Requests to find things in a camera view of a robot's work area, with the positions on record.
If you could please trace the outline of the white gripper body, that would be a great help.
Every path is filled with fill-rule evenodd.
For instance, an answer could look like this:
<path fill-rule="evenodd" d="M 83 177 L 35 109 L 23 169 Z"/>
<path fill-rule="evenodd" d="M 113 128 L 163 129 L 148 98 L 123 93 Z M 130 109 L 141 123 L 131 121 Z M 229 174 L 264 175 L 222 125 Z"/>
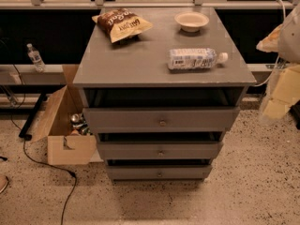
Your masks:
<path fill-rule="evenodd" d="M 282 25 L 278 25 L 267 37 L 260 40 L 256 49 L 265 53 L 276 53 L 278 51 L 278 38 Z"/>

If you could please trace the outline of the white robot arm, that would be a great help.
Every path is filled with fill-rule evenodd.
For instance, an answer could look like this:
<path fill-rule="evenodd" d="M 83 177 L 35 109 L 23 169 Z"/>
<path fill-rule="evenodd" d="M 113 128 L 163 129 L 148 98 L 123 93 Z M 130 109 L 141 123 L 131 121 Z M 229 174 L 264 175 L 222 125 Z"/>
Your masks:
<path fill-rule="evenodd" d="M 282 66 L 276 61 L 260 107 L 260 119 L 267 124 L 282 119 L 300 101 L 300 5 L 256 49 L 277 53 L 283 60 Z"/>

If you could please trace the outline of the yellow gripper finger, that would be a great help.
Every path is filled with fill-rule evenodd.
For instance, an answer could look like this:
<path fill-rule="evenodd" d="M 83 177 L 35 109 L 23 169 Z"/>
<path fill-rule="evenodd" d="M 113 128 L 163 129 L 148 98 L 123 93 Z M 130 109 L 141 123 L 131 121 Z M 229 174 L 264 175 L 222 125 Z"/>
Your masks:
<path fill-rule="evenodd" d="M 281 119 L 290 110 L 290 106 L 280 100 L 268 99 L 262 106 L 262 115 L 268 119 Z"/>
<path fill-rule="evenodd" d="M 300 65 L 285 68 L 279 76 L 272 98 L 292 106 L 300 100 Z"/>

